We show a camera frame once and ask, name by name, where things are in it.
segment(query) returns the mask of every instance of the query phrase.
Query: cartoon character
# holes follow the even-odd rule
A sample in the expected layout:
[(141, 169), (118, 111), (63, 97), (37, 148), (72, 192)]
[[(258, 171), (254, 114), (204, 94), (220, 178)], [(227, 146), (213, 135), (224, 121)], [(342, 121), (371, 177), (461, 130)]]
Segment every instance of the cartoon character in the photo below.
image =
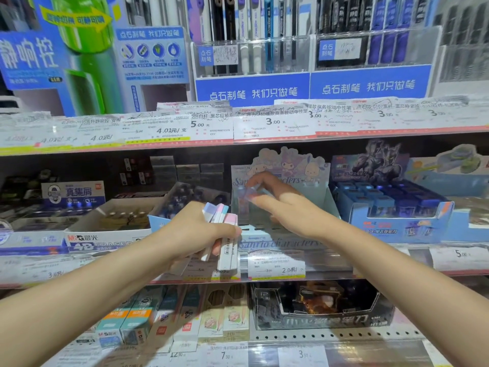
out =
[(369, 179), (374, 176), (375, 170), (384, 164), (382, 157), (377, 157), (377, 154), (382, 149), (383, 141), (380, 139), (370, 140), (365, 147), (365, 154), (360, 154), (358, 159), (352, 166), (353, 172), (360, 170), (367, 173)]
[(316, 181), (319, 179), (316, 179), (317, 176), (319, 176), (319, 173), (321, 171), (326, 170), (324, 167), (319, 166), (316, 162), (311, 162), (311, 156), (307, 157), (307, 165), (306, 169), (304, 170), (304, 175), (306, 176), (305, 181)]
[(385, 145), (382, 148), (383, 165), (379, 166), (371, 177), (370, 182), (385, 183), (395, 178), (398, 178), (402, 172), (402, 168), (398, 164), (394, 164), (399, 154), (400, 144), (395, 147)]
[(282, 175), (284, 177), (290, 177), (294, 175), (294, 169), (302, 162), (304, 157), (301, 154), (297, 154), (297, 150), (295, 149), (284, 148), (282, 149), (282, 167), (285, 170)]
[(246, 173), (249, 177), (252, 177), (254, 174), (260, 173), (262, 171), (266, 171), (267, 169), (273, 168), (272, 165), (267, 165), (265, 163), (259, 163), (258, 165), (251, 166), (249, 171)]

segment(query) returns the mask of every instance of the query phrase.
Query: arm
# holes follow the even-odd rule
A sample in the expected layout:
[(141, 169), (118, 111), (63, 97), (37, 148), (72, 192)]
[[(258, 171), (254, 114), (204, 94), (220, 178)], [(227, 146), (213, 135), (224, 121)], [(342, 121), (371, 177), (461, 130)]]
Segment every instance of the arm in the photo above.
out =
[(276, 197), (252, 202), (285, 228), (344, 256), (398, 307), (454, 367), (489, 361), (489, 300), (347, 222), (316, 207), (270, 173), (251, 178)]
[(191, 202), (172, 221), (140, 242), (0, 302), (0, 361), (37, 367), (129, 296), (195, 253), (240, 228), (205, 222)]

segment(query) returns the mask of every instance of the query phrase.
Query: hand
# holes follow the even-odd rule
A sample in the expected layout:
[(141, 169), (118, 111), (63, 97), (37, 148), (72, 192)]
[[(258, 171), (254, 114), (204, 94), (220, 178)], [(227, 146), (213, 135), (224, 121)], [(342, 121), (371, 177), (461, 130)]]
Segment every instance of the hand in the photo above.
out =
[(185, 257), (192, 253), (212, 247), (212, 253), (218, 255), (221, 244), (219, 238), (235, 238), (241, 234), (241, 228), (226, 223), (206, 222), (202, 209), (204, 204), (192, 201), (158, 231), (164, 234), (166, 246), (174, 258)]
[(324, 240), (325, 223), (331, 217), (326, 211), (268, 171), (254, 174), (246, 183), (248, 188), (255, 185), (262, 185), (275, 196), (263, 194), (251, 198), (252, 203), (272, 214), (272, 221), (301, 237)]

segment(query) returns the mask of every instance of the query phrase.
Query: forearm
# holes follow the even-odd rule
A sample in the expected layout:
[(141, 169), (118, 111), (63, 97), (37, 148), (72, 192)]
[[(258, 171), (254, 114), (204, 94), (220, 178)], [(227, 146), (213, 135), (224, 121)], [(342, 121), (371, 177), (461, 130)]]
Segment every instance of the forearm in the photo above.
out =
[(324, 231), (324, 243), (400, 308), (454, 367), (489, 360), (489, 300), (346, 222), (325, 219), (324, 226), (335, 229)]
[(162, 250), (163, 236), (162, 229), (137, 245), (1, 301), (2, 364), (41, 365), (163, 273), (174, 259)]

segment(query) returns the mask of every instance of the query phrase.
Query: blue pen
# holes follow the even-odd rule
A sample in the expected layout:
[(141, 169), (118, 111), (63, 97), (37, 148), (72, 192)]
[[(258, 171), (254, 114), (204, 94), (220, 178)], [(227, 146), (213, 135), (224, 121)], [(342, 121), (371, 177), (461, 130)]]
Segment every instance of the blue pen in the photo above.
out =
[[(273, 37), (273, 0), (264, 0), (265, 13), (265, 38)], [(267, 42), (265, 46), (267, 72), (273, 72), (273, 46), (271, 42)]]
[[(413, 13), (413, 0), (404, 0), (404, 7), (399, 18), (399, 28), (409, 28), (411, 24), (411, 16)], [(394, 62), (401, 63), (406, 57), (407, 39), (409, 32), (402, 32), (398, 34), (396, 41), (396, 51), (394, 53)]]
[[(398, 14), (399, 14), (398, 0), (389, 0), (389, 2), (387, 3), (387, 13), (385, 17), (384, 29), (395, 29), (397, 27)], [(395, 40), (396, 40), (396, 35), (394, 33), (386, 33), (384, 35), (381, 63), (388, 64), (392, 62)]]
[[(384, 28), (385, 0), (377, 0), (375, 4), (374, 17), (372, 20), (372, 31), (380, 31)], [(369, 64), (377, 64), (381, 51), (382, 35), (373, 35), (370, 39)]]

